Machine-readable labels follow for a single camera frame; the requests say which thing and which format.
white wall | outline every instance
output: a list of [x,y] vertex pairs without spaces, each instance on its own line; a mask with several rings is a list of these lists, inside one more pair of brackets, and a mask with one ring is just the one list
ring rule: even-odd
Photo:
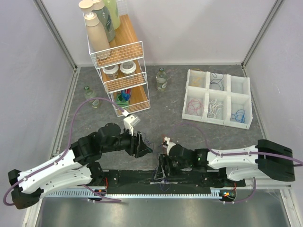
[[[44,3],[76,64],[91,65],[79,1]],[[274,2],[127,0],[149,64],[242,62]]]
[[[247,73],[270,140],[303,160],[303,1],[286,0],[248,63]],[[303,204],[303,168],[292,184]]]
[[[0,8],[0,195],[7,173],[45,162],[72,69],[31,0]],[[25,210],[0,204],[2,227],[19,227]]]

small glass bottle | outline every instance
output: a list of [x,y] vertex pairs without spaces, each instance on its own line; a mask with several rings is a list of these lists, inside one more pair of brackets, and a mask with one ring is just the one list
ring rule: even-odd
[[164,91],[167,85],[167,75],[164,72],[164,68],[160,68],[159,72],[157,73],[156,76],[157,80],[157,89],[159,91]]
[[[85,86],[84,90],[85,90],[84,96],[85,96],[86,100],[97,97],[97,93],[95,91],[93,91],[92,89],[90,89],[89,86]],[[89,101],[89,103],[91,104],[91,106],[93,108],[98,108],[101,105],[101,102],[99,99]]]

speckled surface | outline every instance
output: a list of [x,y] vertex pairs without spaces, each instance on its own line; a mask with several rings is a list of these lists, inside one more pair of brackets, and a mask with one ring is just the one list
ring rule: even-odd
[[[182,109],[184,104],[185,85],[188,69],[198,68],[203,71],[221,71],[224,74],[243,77],[240,65],[203,65],[203,66],[161,66],[171,76],[164,92],[156,89],[155,76],[159,66],[147,66],[148,86],[150,91],[151,108],[136,114],[141,122],[136,126],[136,131],[146,133],[149,141],[154,143],[154,152],[142,158],[135,159],[125,151],[117,151],[102,155],[100,160],[103,169],[154,169],[157,166],[157,153],[161,152],[158,147],[162,141],[162,135],[167,135],[175,124],[189,122],[203,129],[213,148],[232,149],[250,146],[262,139],[262,134],[255,110],[253,109],[253,120],[249,130],[215,124],[183,120]],[[82,67],[73,97],[68,122],[62,140],[61,150],[67,145],[71,117],[77,106],[84,98],[84,87],[88,85],[97,91],[100,97],[106,97],[102,82],[93,67]],[[117,117],[109,103],[103,102],[101,107],[93,109],[89,104],[85,105],[78,113],[72,132],[72,142],[97,131],[106,123],[113,122],[123,128],[123,117]],[[189,149],[205,148],[204,139],[199,131],[191,126],[176,128],[171,135],[173,141],[178,141],[182,146]]]

white bottle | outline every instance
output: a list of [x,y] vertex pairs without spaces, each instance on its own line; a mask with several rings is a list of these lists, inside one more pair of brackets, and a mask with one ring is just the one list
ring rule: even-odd
[[[100,23],[95,13],[87,13],[84,16],[86,23],[87,35],[89,43],[95,52],[109,49],[109,43],[103,25]],[[105,59],[110,55],[110,51],[100,54],[98,58]]]

white organizer tray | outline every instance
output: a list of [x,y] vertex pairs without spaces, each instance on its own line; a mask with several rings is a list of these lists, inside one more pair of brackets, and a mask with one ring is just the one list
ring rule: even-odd
[[[215,100],[220,107],[214,117],[209,104]],[[182,118],[249,129],[252,121],[250,79],[188,70]]]

